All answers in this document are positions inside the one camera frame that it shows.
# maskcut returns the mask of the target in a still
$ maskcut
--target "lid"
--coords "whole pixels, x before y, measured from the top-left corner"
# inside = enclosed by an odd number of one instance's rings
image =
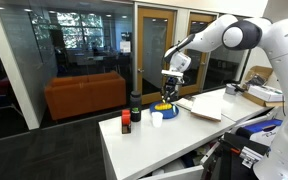
[[[132,91],[131,96],[132,97],[141,97],[141,93],[139,91]]]

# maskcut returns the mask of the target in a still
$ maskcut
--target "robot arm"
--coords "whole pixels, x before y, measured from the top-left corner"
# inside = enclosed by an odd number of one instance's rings
[[[256,46],[262,48],[280,82],[288,109],[288,19],[272,24],[264,18],[237,21],[231,15],[222,16],[204,31],[190,35],[169,49],[164,59],[170,63],[170,68],[162,71],[162,74],[167,76],[167,79],[177,78],[177,82],[180,82],[191,61],[182,50],[210,52],[221,44],[231,50],[252,49]],[[171,100],[163,94],[162,98]],[[269,156],[264,156],[254,165],[259,179],[288,179],[288,116],[284,121],[274,138]]]

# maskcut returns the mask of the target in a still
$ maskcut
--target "floor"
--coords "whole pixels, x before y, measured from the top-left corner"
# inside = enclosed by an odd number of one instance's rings
[[[0,180],[104,180],[99,115],[0,140]]]

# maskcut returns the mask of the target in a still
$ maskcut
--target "wooden door frame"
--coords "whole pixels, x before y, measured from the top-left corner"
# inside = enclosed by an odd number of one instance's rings
[[[187,29],[187,35],[190,33],[191,24],[192,21],[203,21],[203,22],[212,22],[214,19],[217,18],[217,15],[215,14],[202,14],[199,12],[190,12],[189,15],[189,21],[188,21],[188,29]],[[208,53],[202,53],[201,54],[201,60],[198,68],[197,73],[197,80],[196,84],[184,86],[180,89],[180,96],[186,95],[186,94],[192,94],[192,93],[198,93],[202,92],[203,90],[203,84],[204,79],[207,71],[207,64],[208,64]]]
[[[162,9],[162,8],[152,8],[152,7],[138,7],[137,8],[137,67],[135,72],[137,74],[137,90],[142,92],[142,74],[137,72],[137,69],[142,69],[143,64],[143,19],[144,17],[148,18],[167,18],[168,19],[168,28],[166,33],[166,43],[165,43],[165,51],[171,47],[173,42],[173,32],[174,32],[174,21],[176,11],[170,9]],[[161,99],[160,92],[145,94],[142,96],[142,104],[148,104]]]

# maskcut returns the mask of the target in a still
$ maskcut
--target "table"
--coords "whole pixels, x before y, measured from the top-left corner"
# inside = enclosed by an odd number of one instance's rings
[[[196,100],[210,95],[218,96],[219,100],[222,97],[223,107],[229,105],[223,108],[224,114],[219,123],[198,118],[180,107],[178,116],[164,120],[160,128],[152,126],[148,109],[142,111],[142,120],[132,123],[131,134],[121,133],[120,117],[100,122],[106,178],[141,178],[219,137],[246,117],[259,114],[266,109],[252,102],[252,106],[256,108],[244,109],[248,107],[248,101],[239,101],[242,96],[226,96],[224,91],[221,89],[196,96]]]

